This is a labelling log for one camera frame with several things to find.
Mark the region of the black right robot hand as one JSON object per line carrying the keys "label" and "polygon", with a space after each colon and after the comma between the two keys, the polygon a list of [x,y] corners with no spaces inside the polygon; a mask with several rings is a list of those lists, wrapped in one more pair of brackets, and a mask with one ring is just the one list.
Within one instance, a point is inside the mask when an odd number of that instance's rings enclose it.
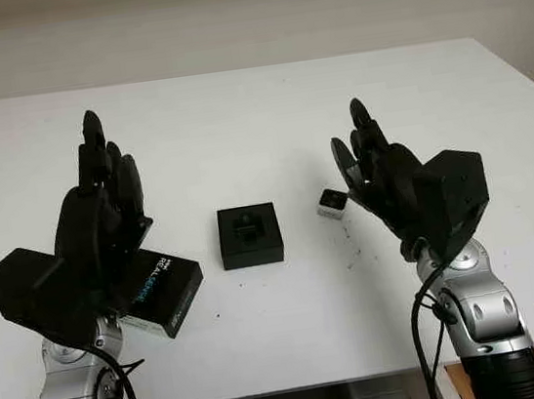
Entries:
{"label": "black right robot hand", "polygon": [[407,260],[417,260],[424,246],[445,259],[442,198],[424,182],[426,165],[405,145],[389,142],[360,100],[350,101],[349,112],[354,126],[349,143],[340,138],[330,143],[350,199],[385,223]]}

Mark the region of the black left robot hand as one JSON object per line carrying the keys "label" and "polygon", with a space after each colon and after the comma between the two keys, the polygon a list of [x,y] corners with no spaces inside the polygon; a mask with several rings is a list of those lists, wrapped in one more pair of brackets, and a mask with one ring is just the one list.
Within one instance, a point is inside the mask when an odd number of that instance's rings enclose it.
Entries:
{"label": "black left robot hand", "polygon": [[105,138],[99,115],[84,112],[78,184],[62,201],[56,256],[74,267],[79,286],[100,310],[123,314],[132,304],[122,289],[152,218],[144,214],[137,163]]}

